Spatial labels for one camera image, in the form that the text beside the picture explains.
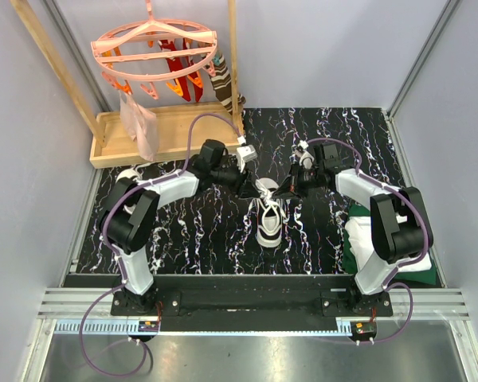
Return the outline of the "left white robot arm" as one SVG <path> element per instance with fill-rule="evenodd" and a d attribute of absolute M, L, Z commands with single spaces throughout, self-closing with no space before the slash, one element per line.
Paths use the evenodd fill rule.
<path fill-rule="evenodd" d="M 120 285 L 112 292 L 119 304 L 140 315 L 155 308 L 155 280 L 146 245 L 158 210 L 212 185 L 223 185 L 238 197 L 258 197 L 247 169 L 256 157 L 253 146 L 244 142 L 232 155 L 223 143 L 208 139 L 180 170 L 141 182 L 130 177 L 116 181 L 101 211 L 100 230 L 119 265 Z"/>

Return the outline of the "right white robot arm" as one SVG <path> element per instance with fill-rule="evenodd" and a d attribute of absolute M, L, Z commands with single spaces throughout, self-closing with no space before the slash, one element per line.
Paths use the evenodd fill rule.
<path fill-rule="evenodd" d="M 433 245 L 433 233 L 419 189 L 378 181 L 362 172 L 359 163 L 345 165 L 339 145 L 341 141 L 334 138 L 300 142 L 296 162 L 272 196 L 303 198 L 311 189 L 325 188 L 369 210 L 373 251 L 345 297 L 347 309 L 360 316 L 373 308 L 403 267 L 425 258 Z"/>

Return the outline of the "white shoelace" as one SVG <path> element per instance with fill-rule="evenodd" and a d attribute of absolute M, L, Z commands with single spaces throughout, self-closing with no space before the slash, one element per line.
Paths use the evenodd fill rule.
<path fill-rule="evenodd" d="M 267 241 L 274 241 L 282 234 L 284 225 L 288 222 L 288 207 L 290 201 L 301 198 L 274 198 L 272 190 L 265 191 L 255 200 L 257 209 L 257 235 Z"/>

